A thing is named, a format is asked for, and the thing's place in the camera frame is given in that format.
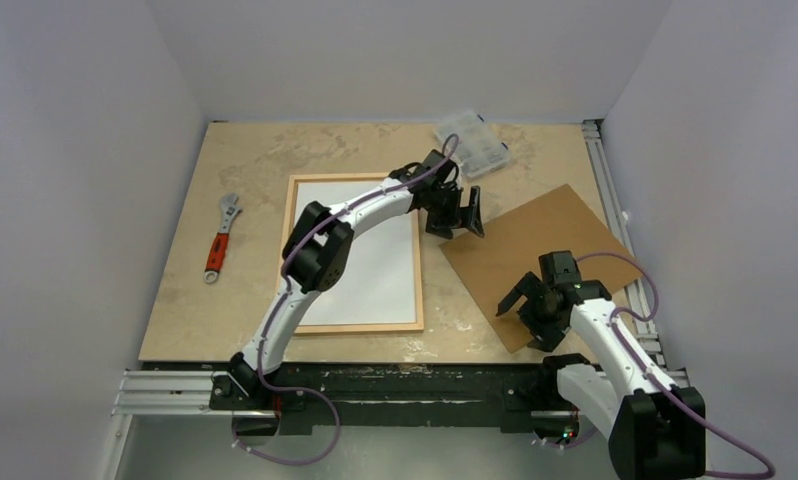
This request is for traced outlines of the brown hardboard backing board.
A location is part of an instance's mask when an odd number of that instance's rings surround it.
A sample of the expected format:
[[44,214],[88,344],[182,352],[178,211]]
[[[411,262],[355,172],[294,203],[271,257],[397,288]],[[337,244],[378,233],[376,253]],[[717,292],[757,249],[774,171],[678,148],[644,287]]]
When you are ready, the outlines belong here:
[[441,251],[476,302],[505,349],[514,353],[531,340],[515,312],[496,315],[498,303],[523,275],[539,272],[539,257],[569,250],[575,257],[629,250],[568,184],[485,224],[485,236],[465,233]]

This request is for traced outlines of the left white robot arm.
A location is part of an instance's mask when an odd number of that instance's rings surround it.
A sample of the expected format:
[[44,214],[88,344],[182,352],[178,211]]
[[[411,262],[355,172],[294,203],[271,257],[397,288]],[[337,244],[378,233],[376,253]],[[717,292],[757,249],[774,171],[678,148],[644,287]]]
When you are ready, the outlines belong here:
[[227,377],[239,401],[250,409],[270,402],[273,382],[268,375],[280,367],[310,306],[340,280],[358,237],[415,210],[426,211],[427,232],[443,239],[452,238],[458,229],[484,235],[482,190],[470,187],[468,203],[462,205],[465,190],[458,183],[459,173],[450,154],[432,150],[423,162],[391,171],[350,200],[305,206],[282,250],[279,289],[252,339],[229,361]]

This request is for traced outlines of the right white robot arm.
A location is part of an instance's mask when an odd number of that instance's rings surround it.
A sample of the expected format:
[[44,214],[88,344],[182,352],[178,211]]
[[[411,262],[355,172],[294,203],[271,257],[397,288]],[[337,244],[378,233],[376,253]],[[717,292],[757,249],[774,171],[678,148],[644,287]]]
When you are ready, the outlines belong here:
[[575,332],[599,365],[561,361],[539,376],[536,392],[551,407],[566,401],[606,438],[621,479],[691,479],[706,469],[706,435],[698,418],[705,401],[679,386],[638,344],[609,290],[585,280],[569,251],[540,256],[539,273],[527,272],[497,305],[515,309],[534,348],[550,353]]

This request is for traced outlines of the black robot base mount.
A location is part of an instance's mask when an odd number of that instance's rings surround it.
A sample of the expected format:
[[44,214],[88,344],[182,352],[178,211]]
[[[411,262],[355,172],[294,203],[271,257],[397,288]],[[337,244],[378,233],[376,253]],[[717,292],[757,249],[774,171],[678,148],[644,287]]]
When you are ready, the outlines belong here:
[[316,426],[495,428],[567,444],[590,429],[540,364],[283,364],[263,381],[242,367],[212,376],[209,407],[248,436],[308,435]]

